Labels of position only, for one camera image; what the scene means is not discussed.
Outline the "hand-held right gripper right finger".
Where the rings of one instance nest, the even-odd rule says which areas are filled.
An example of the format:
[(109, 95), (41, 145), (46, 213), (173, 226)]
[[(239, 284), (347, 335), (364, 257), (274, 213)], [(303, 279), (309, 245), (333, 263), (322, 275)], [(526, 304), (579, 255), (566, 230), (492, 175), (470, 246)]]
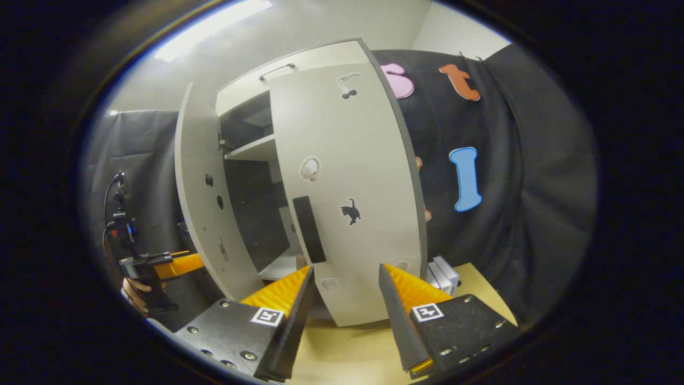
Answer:
[(413, 379), (470, 375), (519, 335), (474, 294), (452, 297), (391, 265), (379, 266), (378, 283), (401, 367)]

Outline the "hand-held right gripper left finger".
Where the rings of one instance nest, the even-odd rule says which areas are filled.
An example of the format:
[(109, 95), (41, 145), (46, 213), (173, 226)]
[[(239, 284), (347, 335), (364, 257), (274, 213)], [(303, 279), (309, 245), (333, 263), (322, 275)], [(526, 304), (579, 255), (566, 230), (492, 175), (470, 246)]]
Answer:
[(292, 377), (314, 294), (315, 273), (305, 266), (240, 302), (217, 301), (174, 337), (226, 371), (284, 382)]

